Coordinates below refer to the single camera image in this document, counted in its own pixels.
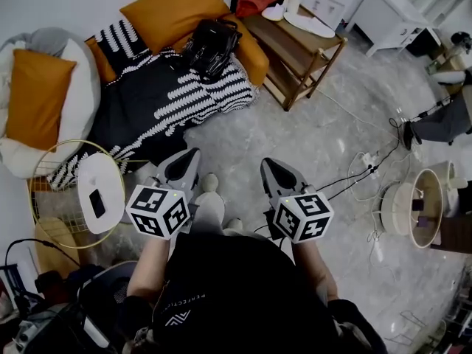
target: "power strip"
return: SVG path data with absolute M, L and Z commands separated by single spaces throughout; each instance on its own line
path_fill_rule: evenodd
M 377 160 L 377 156 L 374 155 L 374 156 L 371 156 L 370 153 L 365 153 L 362 157 L 361 157 L 361 160 L 362 162 L 364 163 L 365 167 L 368 168 L 369 165 L 370 167 L 374 167 L 375 166 L 375 161 Z M 378 174 L 378 171 L 376 170 L 374 173 L 371 173 L 370 174 L 372 176 L 373 179 L 376 179 L 377 177 L 379 177 L 380 175 Z

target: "red bag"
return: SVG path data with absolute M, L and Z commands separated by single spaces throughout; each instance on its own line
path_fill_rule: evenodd
M 238 0 L 236 16 L 248 17 L 249 15 L 256 15 L 276 1 L 277 0 Z

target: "tile floor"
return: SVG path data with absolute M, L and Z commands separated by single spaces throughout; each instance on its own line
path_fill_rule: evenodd
M 429 80 L 424 60 L 396 50 L 381 50 L 366 58 L 369 44 L 356 32 L 347 37 L 347 48 L 319 90 L 363 120 L 395 135 L 388 123 L 390 117 L 399 121 L 400 116 L 416 116 L 444 95 Z M 265 224 L 263 213 L 268 209 L 259 171 L 264 157 L 289 163 L 320 188 L 345 177 L 358 152 L 384 156 L 396 145 L 388 133 L 354 119 L 320 92 L 309 100 L 300 100 L 285 113 L 265 89 L 250 107 L 217 115 L 188 130 L 186 140 L 189 146 L 202 151 L 201 174 L 214 172 L 220 179 L 226 219 L 241 217 L 246 229 L 252 231 Z M 396 150 L 379 169 L 381 176 L 391 161 L 401 160 L 406 154 L 402 147 Z M 472 141 L 463 136 L 452 147 L 429 142 L 416 147 L 410 158 L 395 164 L 383 185 L 404 177 L 409 166 L 418 170 L 446 159 L 456 162 L 459 174 L 472 179 L 472 168 L 467 166 L 472 159 Z M 354 162 L 353 169 L 362 169 L 360 161 Z M 380 180 L 368 178 L 355 185 L 357 198 L 375 194 Z M 327 188 L 326 195 L 334 195 L 346 186 L 345 181 Z M 336 278 L 340 297 L 356 303 L 385 339 L 401 333 L 414 339 L 411 346 L 386 341 L 391 353 L 412 352 L 447 308 L 465 255 L 416 249 L 407 237 L 387 234 L 377 243 L 368 242 L 374 229 L 372 202 L 357 202 L 345 192 L 332 203 L 336 216 L 319 241 L 319 248 Z M 119 259 L 137 257 L 142 237 L 137 237 L 129 226 L 120 226 L 118 232 L 114 240 L 104 242 L 103 253 L 114 253 Z M 265 229 L 260 232 L 268 234 Z M 291 255 L 288 242 L 283 250 Z M 405 310 L 424 321 L 427 328 L 421 330 L 401 317 Z M 403 342 L 411 344 L 405 338 Z

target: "black shirt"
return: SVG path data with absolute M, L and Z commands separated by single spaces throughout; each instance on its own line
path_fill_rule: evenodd
M 346 340 L 333 311 L 341 317 L 338 323 L 361 325 L 362 334 L 374 341 L 374 353 L 386 353 L 352 303 L 339 300 L 326 307 L 290 258 L 268 240 L 180 234 L 166 279 L 154 310 L 128 297 L 120 319 L 128 339 L 150 326 L 163 353 L 337 353 Z

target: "black bag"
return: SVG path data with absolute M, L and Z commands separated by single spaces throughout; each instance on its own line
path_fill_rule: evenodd
M 223 72 L 242 34 L 227 20 L 202 20 L 181 55 L 183 63 L 196 70 L 203 81 L 214 82 Z

